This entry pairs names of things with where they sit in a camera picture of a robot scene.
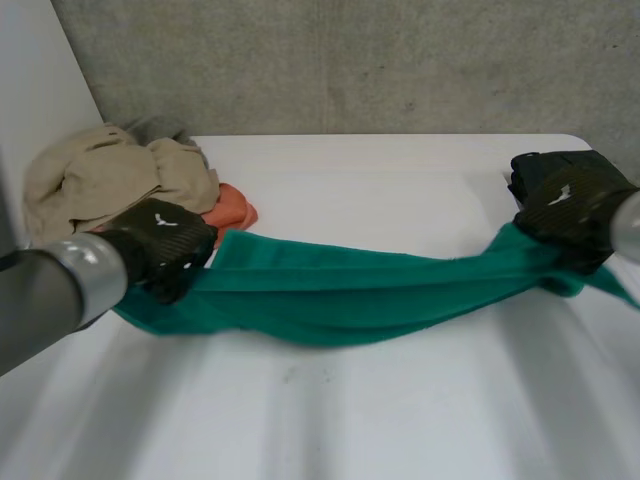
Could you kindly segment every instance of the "table surface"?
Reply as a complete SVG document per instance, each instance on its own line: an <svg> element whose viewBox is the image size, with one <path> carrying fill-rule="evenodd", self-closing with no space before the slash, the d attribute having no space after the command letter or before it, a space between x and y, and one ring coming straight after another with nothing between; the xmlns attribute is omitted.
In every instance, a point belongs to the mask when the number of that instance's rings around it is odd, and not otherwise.
<svg viewBox="0 0 640 480"><path fill-rule="evenodd" d="M434 257L516 211L566 135L196 137L252 231ZM0 380L0 479L639 478L638 315L531 291L377 345L156 338L109 313Z"/></svg>

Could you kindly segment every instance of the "concrete wall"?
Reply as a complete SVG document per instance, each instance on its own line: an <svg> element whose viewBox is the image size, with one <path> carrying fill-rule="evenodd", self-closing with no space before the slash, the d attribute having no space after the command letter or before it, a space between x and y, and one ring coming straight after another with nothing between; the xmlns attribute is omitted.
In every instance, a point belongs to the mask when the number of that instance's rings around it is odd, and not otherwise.
<svg viewBox="0 0 640 480"><path fill-rule="evenodd" d="M54 0L101 112L197 134L570 133L640 176L638 0Z"/></svg>

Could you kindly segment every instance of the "beige cloth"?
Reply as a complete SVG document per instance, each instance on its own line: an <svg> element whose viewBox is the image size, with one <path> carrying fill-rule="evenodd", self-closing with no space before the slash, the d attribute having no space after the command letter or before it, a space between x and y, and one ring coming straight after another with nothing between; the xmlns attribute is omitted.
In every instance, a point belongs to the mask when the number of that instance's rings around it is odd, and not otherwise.
<svg viewBox="0 0 640 480"><path fill-rule="evenodd" d="M219 195L198 147L169 138L137 145L113 125L86 130L42 152L25 178L23 210L34 245L91 230L143 198L208 212Z"/></svg>

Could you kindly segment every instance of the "gray robot arm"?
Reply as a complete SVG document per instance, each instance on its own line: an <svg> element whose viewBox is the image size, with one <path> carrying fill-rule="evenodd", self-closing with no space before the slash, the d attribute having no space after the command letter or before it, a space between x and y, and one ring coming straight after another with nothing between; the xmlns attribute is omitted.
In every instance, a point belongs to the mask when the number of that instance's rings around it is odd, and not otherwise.
<svg viewBox="0 0 640 480"><path fill-rule="evenodd" d="M0 189L0 376L106 312L126 289L123 260L99 236L19 250Z"/></svg>

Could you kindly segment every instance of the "teal towel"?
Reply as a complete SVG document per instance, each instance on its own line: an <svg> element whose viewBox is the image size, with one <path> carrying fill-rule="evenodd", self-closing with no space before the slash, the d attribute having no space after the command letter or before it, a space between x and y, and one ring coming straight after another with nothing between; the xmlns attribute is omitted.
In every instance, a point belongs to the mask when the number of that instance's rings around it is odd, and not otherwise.
<svg viewBox="0 0 640 480"><path fill-rule="evenodd" d="M174 305L130 289L116 312L158 335L241 328L295 343L377 342L543 287L577 295L591 285L640 308L605 268L557 269L559 251L507 224L477 256L440 260L274 240L230 231L210 269Z"/></svg>

